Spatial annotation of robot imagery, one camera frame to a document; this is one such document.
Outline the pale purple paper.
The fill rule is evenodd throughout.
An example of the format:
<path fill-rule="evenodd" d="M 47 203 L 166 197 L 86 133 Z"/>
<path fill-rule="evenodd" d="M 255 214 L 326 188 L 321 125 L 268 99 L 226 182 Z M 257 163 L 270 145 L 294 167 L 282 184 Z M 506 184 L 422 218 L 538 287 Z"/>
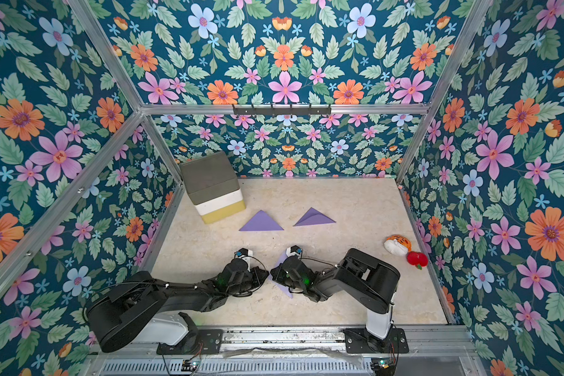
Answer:
<path fill-rule="evenodd" d="M 286 253 L 284 252 L 277 260 L 275 266 L 270 271 L 270 278 L 271 280 L 277 285 L 277 287 L 289 298 L 293 299 L 293 294 L 288 290 L 288 287 L 281 285 L 280 283 L 276 282 L 276 277 L 273 275 L 273 272 L 288 258 Z"/>

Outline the purple square paper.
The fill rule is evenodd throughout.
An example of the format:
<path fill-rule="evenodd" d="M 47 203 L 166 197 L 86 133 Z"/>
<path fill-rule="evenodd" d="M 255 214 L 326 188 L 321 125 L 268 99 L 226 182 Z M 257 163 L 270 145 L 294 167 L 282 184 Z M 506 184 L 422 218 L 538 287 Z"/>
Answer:
<path fill-rule="evenodd" d="M 258 211 L 246 224 L 241 227 L 241 232 L 268 232 L 268 231 L 284 231 L 285 229 L 277 223 L 265 211 Z"/>
<path fill-rule="evenodd" d="M 335 220 L 326 216 L 315 208 L 310 208 L 295 224 L 295 227 L 308 227 L 335 223 Z"/>

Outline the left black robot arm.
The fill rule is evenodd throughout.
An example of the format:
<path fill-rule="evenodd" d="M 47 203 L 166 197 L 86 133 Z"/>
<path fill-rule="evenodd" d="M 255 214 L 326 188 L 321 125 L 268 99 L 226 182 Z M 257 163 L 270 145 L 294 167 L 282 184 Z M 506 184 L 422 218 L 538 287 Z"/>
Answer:
<path fill-rule="evenodd" d="M 186 317 L 181 315 L 168 324 L 158 315 L 207 313 L 223 306 L 230 297 L 249 297 L 269 277 L 262 263 L 250 267 L 250 259 L 235 258 L 217 276 L 195 284 L 166 282 L 147 271 L 138 272 L 92 303 L 85 311 L 86 323 L 105 353 L 123 349 L 143 332 L 151 342 L 176 346 L 190 333 Z"/>

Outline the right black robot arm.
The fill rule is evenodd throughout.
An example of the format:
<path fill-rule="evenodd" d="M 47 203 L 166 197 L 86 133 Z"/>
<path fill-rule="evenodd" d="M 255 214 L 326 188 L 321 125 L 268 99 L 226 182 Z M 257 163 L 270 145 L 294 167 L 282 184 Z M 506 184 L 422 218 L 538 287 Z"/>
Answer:
<path fill-rule="evenodd" d="M 400 281 L 395 266 L 351 248 L 339 263 L 314 271 L 305 264 L 308 258 L 299 246 L 288 248 L 286 254 L 286 259 L 269 271 L 275 283 L 315 303 L 344 291 L 367 311 L 367 338 L 386 340 L 394 324 L 394 298 Z"/>

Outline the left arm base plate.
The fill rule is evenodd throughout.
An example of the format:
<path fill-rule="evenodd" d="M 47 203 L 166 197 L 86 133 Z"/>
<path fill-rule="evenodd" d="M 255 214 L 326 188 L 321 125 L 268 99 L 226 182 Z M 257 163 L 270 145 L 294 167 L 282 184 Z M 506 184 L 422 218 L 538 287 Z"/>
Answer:
<path fill-rule="evenodd" d="M 175 346 L 159 344 L 158 355 L 178 356 L 178 355 L 215 355 L 218 354 L 222 345 L 223 330 L 219 329 L 199 329 L 190 332 L 180 343 Z"/>

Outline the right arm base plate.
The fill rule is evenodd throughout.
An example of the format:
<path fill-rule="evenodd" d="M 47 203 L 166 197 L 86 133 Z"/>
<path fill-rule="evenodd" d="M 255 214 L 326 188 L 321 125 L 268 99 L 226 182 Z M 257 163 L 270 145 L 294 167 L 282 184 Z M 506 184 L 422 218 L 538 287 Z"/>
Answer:
<path fill-rule="evenodd" d="M 347 328 L 345 336 L 346 352 L 350 354 L 383 353 L 407 354 L 410 352 L 405 330 L 391 325 L 385 339 L 369 333 L 365 327 Z"/>

